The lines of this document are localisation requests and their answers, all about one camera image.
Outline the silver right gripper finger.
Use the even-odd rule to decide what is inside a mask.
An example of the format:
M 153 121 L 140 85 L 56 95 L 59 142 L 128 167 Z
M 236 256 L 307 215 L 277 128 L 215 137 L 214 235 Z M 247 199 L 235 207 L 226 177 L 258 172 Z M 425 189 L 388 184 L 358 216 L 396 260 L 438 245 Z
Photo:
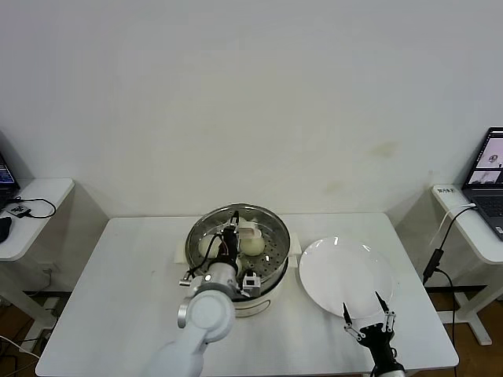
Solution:
M 381 298 L 377 291 L 375 292 L 375 294 L 385 315 L 385 331 L 392 333 L 394 331 L 396 313 L 388 307 L 387 303 Z
M 353 322 L 345 303 L 343 303 L 343 318 L 345 321 L 344 331 L 352 336 L 355 340 L 363 340 L 364 335 L 353 327 Z

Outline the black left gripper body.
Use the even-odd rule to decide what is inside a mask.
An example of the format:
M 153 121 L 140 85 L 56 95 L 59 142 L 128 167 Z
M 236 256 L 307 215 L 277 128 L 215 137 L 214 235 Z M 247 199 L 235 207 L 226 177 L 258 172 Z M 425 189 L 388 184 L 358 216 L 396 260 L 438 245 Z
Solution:
M 239 249 L 238 231 L 234 227 L 226 227 L 222 231 L 222 250 L 219 256 L 229 264 L 237 263 L 237 255 Z

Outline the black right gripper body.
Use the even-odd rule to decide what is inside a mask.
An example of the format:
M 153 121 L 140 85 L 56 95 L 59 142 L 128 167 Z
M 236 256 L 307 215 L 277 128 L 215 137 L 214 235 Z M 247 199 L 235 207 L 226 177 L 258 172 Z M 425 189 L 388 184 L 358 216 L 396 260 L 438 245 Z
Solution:
M 395 356 L 390 346 L 394 336 L 393 331 L 388 331 L 384 323 L 376 323 L 360 330 L 362 339 L 358 342 L 369 349 L 375 365 L 392 365 Z

